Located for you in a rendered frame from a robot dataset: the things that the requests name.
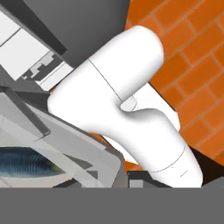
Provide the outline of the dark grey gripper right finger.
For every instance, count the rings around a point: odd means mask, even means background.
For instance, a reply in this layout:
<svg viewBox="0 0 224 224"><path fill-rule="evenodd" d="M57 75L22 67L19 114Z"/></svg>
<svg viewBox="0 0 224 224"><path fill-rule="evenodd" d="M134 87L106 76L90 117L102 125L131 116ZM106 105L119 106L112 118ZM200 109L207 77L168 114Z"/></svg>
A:
<svg viewBox="0 0 224 224"><path fill-rule="evenodd" d="M129 188L169 188L154 180L147 171L128 171Z"/></svg>

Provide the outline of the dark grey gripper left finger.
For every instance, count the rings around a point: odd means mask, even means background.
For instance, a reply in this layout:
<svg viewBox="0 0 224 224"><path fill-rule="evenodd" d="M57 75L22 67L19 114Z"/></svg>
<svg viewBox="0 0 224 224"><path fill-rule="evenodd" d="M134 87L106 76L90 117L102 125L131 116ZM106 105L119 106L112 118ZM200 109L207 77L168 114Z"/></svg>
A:
<svg viewBox="0 0 224 224"><path fill-rule="evenodd" d="M90 174L94 179L98 179L97 171L88 171L87 173ZM81 183L78 182L76 179L71 178L63 183L54 186L54 188L68 188L68 187L81 188Z"/></svg>

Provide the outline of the blue grey fish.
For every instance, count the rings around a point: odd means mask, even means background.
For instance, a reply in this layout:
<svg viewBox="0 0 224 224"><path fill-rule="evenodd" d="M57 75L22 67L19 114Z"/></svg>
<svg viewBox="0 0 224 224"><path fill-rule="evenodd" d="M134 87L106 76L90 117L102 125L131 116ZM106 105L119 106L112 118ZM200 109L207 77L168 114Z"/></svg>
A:
<svg viewBox="0 0 224 224"><path fill-rule="evenodd" d="M65 172L30 147L0 147L0 176L7 178L51 177Z"/></svg>

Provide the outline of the white cupboard run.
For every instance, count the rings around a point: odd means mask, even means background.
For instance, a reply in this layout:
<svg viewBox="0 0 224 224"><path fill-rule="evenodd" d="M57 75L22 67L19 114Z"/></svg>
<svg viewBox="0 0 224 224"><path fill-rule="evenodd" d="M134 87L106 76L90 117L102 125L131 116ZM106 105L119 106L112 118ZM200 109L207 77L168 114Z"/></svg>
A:
<svg viewBox="0 0 224 224"><path fill-rule="evenodd" d="M0 11L0 86L15 91L49 91L73 69Z"/></svg>

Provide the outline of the dark grey fridge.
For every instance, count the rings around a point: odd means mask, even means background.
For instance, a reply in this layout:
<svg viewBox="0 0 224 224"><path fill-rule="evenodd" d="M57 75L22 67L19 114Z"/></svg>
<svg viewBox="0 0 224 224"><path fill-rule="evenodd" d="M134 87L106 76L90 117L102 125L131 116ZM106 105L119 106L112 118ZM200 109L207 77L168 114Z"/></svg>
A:
<svg viewBox="0 0 224 224"><path fill-rule="evenodd" d="M61 54L78 67L126 25L130 0L24 0L66 48Z"/></svg>

